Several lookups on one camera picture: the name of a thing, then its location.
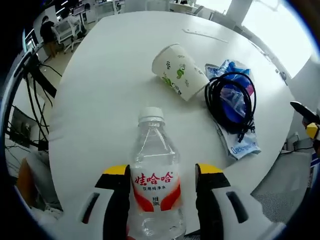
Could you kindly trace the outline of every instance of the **white bottle cap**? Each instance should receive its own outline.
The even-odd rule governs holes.
[[[162,112],[161,108],[148,106],[142,109],[139,114],[139,123],[148,121],[164,122],[164,113]]]

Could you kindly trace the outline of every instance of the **white round table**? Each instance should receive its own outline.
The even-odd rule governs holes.
[[[199,31],[212,37],[183,31]],[[259,155],[235,162],[226,156],[215,124],[197,98],[184,101],[151,71],[154,57],[180,43],[205,71],[205,64],[240,61],[252,70]],[[275,66],[243,36],[199,17],[159,11],[103,18],[72,56],[57,89],[50,122],[49,156],[62,207],[93,188],[102,172],[129,164],[138,114],[161,107],[166,132],[181,155],[181,192],[187,233],[199,229],[195,164],[224,169],[233,186],[251,193],[274,164],[289,132],[294,98]]]

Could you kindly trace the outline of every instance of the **plastic water bottle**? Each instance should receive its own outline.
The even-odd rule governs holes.
[[[131,179],[143,239],[180,240],[186,227],[182,214],[180,156],[164,130],[163,112],[146,107],[139,115]]]

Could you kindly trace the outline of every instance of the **coiled cable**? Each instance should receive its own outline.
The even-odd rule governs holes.
[[[254,93],[254,103],[252,108],[252,101],[250,95],[246,88],[242,86],[240,83],[227,79],[226,77],[229,75],[242,75],[246,79],[249,80],[252,85],[253,93]],[[205,86],[205,102],[210,111],[211,115],[215,119],[215,121],[222,126],[228,133],[230,134],[238,134],[238,142],[240,143],[246,134],[247,131],[255,131],[254,124],[254,113],[256,110],[256,89],[255,86],[246,74],[242,72],[227,72],[221,76],[213,77],[210,80],[210,83]],[[221,99],[221,91],[225,86],[234,86],[243,94],[244,101],[244,116],[241,116],[240,122],[234,122],[230,120],[223,108],[223,99]]]

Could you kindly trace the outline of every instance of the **white paper cup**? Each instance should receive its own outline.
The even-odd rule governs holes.
[[[209,83],[206,75],[178,43],[165,47],[155,57],[152,72],[186,101]]]

